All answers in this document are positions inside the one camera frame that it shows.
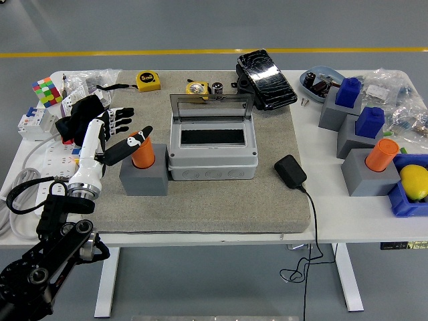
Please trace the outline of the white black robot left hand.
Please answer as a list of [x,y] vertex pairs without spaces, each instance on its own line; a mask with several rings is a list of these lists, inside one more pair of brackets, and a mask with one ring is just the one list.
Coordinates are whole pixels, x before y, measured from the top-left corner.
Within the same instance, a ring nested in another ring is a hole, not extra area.
[[97,199],[102,190],[101,178],[106,166],[112,166],[137,151],[148,141],[153,127],[146,126],[136,134],[105,148],[110,133],[113,112],[105,111],[89,122],[77,172],[69,180],[68,194],[73,197]]

